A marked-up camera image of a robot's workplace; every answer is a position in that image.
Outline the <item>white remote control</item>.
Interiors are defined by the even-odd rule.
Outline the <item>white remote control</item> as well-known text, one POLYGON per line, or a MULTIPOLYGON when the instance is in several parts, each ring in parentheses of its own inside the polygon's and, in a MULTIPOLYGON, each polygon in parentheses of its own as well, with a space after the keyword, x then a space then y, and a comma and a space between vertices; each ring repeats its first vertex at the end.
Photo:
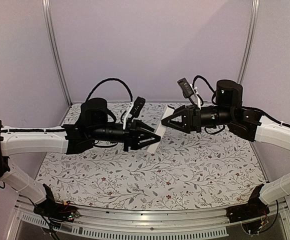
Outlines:
POLYGON ((175 109, 172 107, 172 106, 169 106, 169 105, 166 105, 165 107, 165 110, 164 110, 164 113, 162 114, 161 116, 161 119, 160 119, 160 122, 155 130, 155 134, 160 136, 160 140, 154 144, 151 144, 148 148, 147 148, 147 152, 150 153, 150 154, 154 154, 155 151, 157 150, 166 130, 167 130, 167 127, 164 126, 162 124, 162 120, 171 116, 173 113, 174 113, 175 109))

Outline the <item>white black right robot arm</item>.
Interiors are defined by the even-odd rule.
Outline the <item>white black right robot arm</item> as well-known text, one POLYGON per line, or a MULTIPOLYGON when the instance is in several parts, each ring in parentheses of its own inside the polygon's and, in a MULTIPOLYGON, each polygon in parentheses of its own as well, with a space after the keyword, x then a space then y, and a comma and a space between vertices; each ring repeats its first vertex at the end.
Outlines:
MULTIPOLYGON (((161 124, 184 133, 200 133, 202 128, 227 126, 234 135, 250 141, 267 143, 290 150, 290 124, 278 121, 255 107, 243 106, 243 87, 235 81, 221 79, 216 83, 211 106, 183 105, 161 124)), ((263 205, 290 195, 290 173, 277 180, 257 186, 247 194, 248 202, 243 213, 254 218, 263 205)))

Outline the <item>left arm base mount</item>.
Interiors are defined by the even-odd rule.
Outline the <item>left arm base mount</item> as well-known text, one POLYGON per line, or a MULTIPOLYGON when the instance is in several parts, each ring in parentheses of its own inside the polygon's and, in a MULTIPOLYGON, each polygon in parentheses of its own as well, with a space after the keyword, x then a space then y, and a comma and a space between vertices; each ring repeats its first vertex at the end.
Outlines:
POLYGON ((71 205, 70 200, 63 203, 56 202, 51 188, 46 184, 42 186, 46 192, 46 199, 41 203, 34 204, 33 212, 35 214, 60 222, 73 222, 80 216, 78 208, 71 205))

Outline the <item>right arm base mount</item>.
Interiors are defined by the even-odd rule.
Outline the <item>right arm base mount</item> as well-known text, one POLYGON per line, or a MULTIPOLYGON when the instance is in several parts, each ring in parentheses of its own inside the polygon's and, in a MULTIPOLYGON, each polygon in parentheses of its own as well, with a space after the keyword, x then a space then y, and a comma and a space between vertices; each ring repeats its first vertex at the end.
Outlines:
POLYGON ((268 203, 263 203, 259 198, 263 186, 262 183, 253 189, 248 189, 239 197, 241 204, 226 208, 226 216, 230 223, 250 220, 270 213, 268 203))

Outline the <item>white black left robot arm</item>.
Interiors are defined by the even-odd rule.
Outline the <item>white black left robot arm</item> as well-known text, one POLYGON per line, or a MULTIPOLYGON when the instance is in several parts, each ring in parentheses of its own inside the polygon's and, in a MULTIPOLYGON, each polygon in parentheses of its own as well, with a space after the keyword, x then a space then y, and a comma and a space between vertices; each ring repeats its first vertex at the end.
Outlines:
POLYGON ((29 198, 48 216, 59 213, 51 189, 38 183, 16 165, 8 163, 11 155, 26 153, 58 153, 75 155, 95 146, 97 141, 122 143, 123 151, 139 150, 156 144, 161 137, 149 125, 138 120, 145 99, 138 97, 127 110, 131 117, 117 123, 104 98, 87 100, 80 106, 74 124, 51 128, 13 128, 0 120, 0 181, 29 198))

